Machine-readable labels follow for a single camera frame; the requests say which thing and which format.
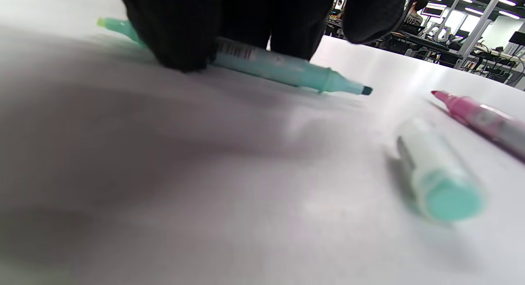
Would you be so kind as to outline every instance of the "white wall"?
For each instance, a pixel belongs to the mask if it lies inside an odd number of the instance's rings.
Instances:
[[[97,18],[126,18],[121,0],[0,0],[0,23],[54,35],[105,33]]]
[[[498,16],[491,31],[484,36],[484,44],[489,48],[506,47],[509,44],[510,37],[521,28],[524,21],[523,18],[516,20],[507,16]]]

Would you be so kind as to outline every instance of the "gloved hand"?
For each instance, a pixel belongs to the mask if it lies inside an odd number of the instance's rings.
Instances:
[[[206,68],[224,36],[311,59],[333,0],[123,0],[142,41],[168,68]],[[405,0],[347,0],[343,29],[361,44],[379,39],[401,19]]]

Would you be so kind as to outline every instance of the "mint green highlighter cap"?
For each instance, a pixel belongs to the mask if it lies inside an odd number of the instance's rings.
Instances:
[[[484,199],[474,182],[444,177],[424,198],[424,209],[441,221],[466,219],[483,210]]]

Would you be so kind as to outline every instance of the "pink highlighter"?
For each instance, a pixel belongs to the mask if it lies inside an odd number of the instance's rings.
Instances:
[[[432,94],[445,103],[452,118],[500,143],[525,161],[525,124],[467,96],[444,91]]]

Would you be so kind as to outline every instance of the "computer monitor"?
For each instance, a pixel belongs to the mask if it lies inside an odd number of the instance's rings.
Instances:
[[[440,18],[443,15],[445,8],[447,8],[447,5],[428,3],[427,7],[421,11],[421,14],[424,16]]]
[[[525,45],[525,33],[521,33],[518,31],[514,32],[514,35],[510,37],[509,42],[517,45]]]
[[[337,16],[338,14],[341,13],[341,9],[335,9],[335,8],[332,8],[332,12],[330,13],[332,16]]]
[[[469,31],[458,30],[456,32],[456,37],[467,38],[469,35],[470,35]]]

